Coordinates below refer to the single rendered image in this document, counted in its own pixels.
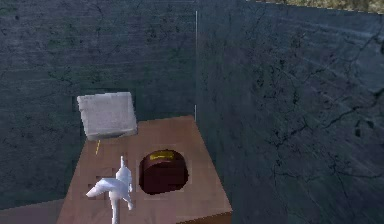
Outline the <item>white square lamp shade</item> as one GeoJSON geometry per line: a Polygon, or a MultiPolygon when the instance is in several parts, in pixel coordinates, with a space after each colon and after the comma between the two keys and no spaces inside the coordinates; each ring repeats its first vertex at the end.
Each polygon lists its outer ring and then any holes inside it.
{"type": "Polygon", "coordinates": [[[88,140],[130,136],[138,132],[130,92],[78,96],[77,102],[88,140]]]}

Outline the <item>brown wooden side table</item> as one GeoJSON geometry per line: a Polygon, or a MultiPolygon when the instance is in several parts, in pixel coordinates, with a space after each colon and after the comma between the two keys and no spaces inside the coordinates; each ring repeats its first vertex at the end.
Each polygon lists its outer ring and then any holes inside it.
{"type": "Polygon", "coordinates": [[[97,156],[96,145],[84,144],[56,224],[111,224],[108,195],[86,193],[99,179],[115,175],[121,156],[132,172],[133,209],[119,202],[120,224],[231,224],[231,205],[193,117],[141,121],[136,135],[101,140],[97,156]],[[140,161],[161,149],[184,156],[188,182],[178,191],[148,195],[139,186],[140,161]]]}

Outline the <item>white bird statue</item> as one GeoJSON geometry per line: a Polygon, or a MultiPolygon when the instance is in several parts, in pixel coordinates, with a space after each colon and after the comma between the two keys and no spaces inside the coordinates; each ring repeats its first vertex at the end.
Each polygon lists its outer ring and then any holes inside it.
{"type": "Polygon", "coordinates": [[[129,210],[133,209],[130,193],[133,191],[132,173],[125,165],[124,157],[120,157],[120,168],[114,178],[101,178],[86,193],[88,198],[96,197],[105,192],[108,193],[112,208],[111,224],[120,224],[119,201],[124,200],[129,210]]]}

